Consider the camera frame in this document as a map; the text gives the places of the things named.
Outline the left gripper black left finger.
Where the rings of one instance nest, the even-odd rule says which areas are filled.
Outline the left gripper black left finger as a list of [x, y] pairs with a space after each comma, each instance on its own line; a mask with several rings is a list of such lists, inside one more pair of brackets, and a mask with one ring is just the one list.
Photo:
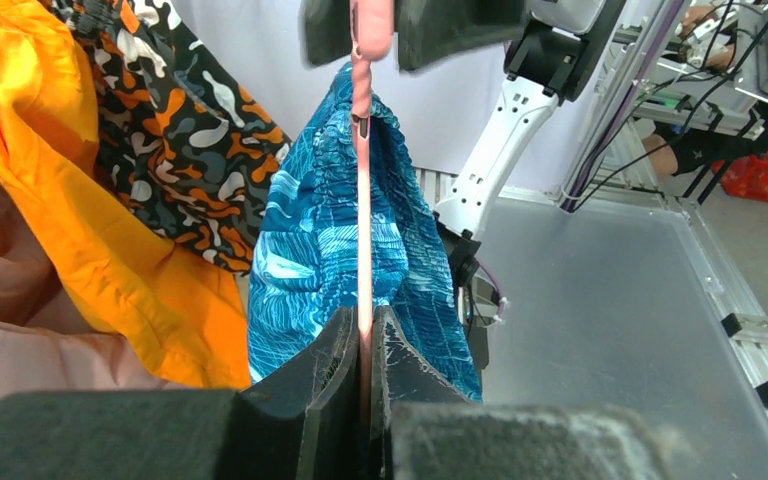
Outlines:
[[0, 401], [0, 479], [356, 479], [356, 313], [247, 390]]

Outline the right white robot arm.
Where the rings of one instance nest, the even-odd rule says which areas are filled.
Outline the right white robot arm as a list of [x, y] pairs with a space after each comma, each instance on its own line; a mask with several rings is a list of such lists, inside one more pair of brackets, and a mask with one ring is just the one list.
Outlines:
[[623, 10], [620, 1], [306, 1], [306, 57], [351, 59], [349, 116], [358, 187], [370, 197], [373, 62], [394, 53], [415, 73], [448, 57], [507, 43], [500, 95], [454, 184], [437, 203], [456, 288], [477, 270], [488, 210], [534, 134], [594, 74]]

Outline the blue patterned shorts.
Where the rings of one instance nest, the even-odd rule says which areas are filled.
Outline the blue patterned shorts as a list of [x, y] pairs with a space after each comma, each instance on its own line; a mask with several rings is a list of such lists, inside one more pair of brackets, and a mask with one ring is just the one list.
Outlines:
[[[353, 86], [343, 66], [272, 179], [254, 249], [248, 356], [261, 381], [308, 347], [340, 307], [357, 302], [357, 157]], [[370, 111], [373, 302], [467, 398], [482, 397], [454, 300], [450, 266], [396, 115]]]

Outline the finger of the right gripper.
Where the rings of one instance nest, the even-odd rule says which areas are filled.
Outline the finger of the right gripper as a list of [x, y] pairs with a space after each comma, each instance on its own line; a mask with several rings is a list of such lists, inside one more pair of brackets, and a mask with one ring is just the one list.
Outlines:
[[310, 66], [323, 66], [351, 53], [349, 0], [304, 0], [301, 26]]

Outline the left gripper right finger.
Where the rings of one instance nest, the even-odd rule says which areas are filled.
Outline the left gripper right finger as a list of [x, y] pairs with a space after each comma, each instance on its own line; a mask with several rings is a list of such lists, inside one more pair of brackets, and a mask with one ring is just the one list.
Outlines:
[[476, 403], [407, 340], [391, 308], [376, 308], [371, 337], [383, 479], [674, 476], [663, 439], [631, 410]]

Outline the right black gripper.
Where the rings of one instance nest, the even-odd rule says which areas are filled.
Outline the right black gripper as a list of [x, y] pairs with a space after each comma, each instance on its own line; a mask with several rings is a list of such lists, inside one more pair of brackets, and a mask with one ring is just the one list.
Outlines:
[[506, 53], [506, 77], [524, 78], [547, 96], [573, 102], [612, 41], [625, 4], [624, 0], [398, 1], [397, 62], [403, 72], [418, 72], [450, 56], [515, 40], [523, 32]]

